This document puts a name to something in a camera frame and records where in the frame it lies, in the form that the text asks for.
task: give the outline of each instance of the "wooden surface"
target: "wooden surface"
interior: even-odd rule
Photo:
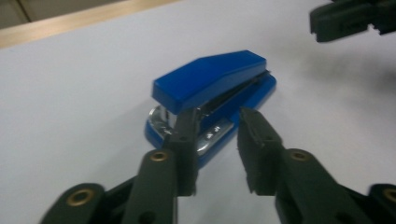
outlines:
[[[61,34],[178,0],[129,0],[0,30],[0,49]]]

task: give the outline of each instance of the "stapler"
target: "stapler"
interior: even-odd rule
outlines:
[[[202,167],[233,136],[239,108],[260,106],[275,85],[266,60],[248,50],[199,58],[154,80],[152,97],[160,105],[149,112],[145,136],[161,148],[165,136],[173,133],[177,116],[196,108]]]

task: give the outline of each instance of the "stapler top cover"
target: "stapler top cover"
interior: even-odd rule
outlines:
[[[152,97],[178,114],[254,78],[265,67],[266,60],[248,50],[199,58],[156,79]]]

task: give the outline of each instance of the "circular bolt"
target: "circular bolt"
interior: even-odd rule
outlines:
[[[396,203],[396,189],[384,189],[385,197],[391,202]]]
[[[291,158],[296,161],[308,161],[309,155],[303,151],[293,151],[291,152]]]
[[[67,198],[70,206],[80,206],[89,202],[93,198],[94,192],[91,189],[79,189]]]
[[[165,161],[168,159],[168,154],[164,152],[156,152],[149,157],[152,161]]]

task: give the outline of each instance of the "white table surface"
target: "white table surface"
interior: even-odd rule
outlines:
[[[152,80],[207,55],[249,49],[276,91],[260,108],[285,147],[312,152],[347,187],[396,184],[396,35],[319,44],[326,1],[195,0],[0,49],[0,223],[38,223],[66,189],[134,176]],[[200,171],[179,223],[279,223],[250,194],[232,140]]]

